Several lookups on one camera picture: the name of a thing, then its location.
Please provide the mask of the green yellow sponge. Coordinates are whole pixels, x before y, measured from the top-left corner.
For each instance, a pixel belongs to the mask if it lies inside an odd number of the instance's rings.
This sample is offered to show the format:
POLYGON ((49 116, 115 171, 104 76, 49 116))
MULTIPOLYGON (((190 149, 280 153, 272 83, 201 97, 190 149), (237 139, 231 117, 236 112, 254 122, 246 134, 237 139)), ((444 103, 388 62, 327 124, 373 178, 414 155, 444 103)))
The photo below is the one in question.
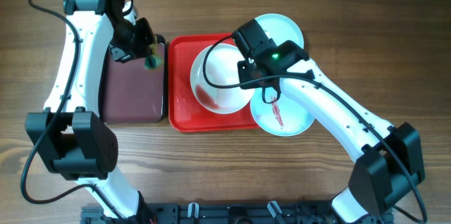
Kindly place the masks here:
POLYGON ((144 61, 144 66, 147 69, 153 70, 163 65, 165 49, 164 45, 151 44, 147 49, 147 56, 144 61))

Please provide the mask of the mint green rimmed plate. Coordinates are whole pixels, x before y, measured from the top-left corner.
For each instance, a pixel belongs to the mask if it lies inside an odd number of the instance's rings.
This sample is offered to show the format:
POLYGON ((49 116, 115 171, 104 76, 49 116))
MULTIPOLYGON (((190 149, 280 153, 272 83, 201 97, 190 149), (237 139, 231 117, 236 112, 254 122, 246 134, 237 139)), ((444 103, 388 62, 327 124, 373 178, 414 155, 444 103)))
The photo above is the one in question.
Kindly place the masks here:
POLYGON ((255 18, 266 36, 272 38, 276 45, 290 40, 304 48, 304 37, 299 26, 289 17, 277 13, 267 13, 255 18))

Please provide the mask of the light blue stained plate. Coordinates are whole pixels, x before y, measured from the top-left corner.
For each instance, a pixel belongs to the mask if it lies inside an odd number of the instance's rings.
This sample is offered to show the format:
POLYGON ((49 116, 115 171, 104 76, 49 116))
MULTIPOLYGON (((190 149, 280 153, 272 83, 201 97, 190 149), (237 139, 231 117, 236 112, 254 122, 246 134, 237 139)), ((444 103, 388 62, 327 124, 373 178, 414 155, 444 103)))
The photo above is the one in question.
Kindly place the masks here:
POLYGON ((266 132, 279 137, 291 137, 303 133, 315 121, 315 118, 302 105, 277 92, 266 88, 256 89, 250 101, 250 111, 257 125, 266 132))

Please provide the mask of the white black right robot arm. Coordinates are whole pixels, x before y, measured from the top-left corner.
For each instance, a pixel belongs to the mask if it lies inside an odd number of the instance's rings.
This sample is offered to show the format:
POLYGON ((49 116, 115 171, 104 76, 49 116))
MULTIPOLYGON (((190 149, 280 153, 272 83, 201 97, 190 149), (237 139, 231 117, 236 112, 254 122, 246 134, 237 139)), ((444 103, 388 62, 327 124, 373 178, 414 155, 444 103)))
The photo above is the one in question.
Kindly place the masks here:
POLYGON ((243 88, 272 87, 305 107, 343 146, 354 168, 347 187, 331 202, 345 223, 379 217, 409 192, 427 220, 416 188, 425 169, 419 133, 409 123, 395 127, 358 104, 329 80, 308 53, 253 19, 231 35, 244 61, 238 72, 243 88))

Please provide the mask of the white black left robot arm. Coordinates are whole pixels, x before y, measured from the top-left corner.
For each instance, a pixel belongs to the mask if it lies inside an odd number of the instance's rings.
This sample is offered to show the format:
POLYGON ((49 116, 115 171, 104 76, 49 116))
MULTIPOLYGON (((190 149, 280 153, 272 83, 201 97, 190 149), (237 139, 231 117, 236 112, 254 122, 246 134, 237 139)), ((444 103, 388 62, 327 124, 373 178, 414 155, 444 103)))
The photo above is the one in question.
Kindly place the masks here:
POLYGON ((56 81, 25 130, 50 173, 86 189, 111 223, 155 223, 140 191, 117 165, 118 140, 99 115, 105 60, 162 64, 166 41, 139 18, 133 0, 64 0, 66 39, 56 81))

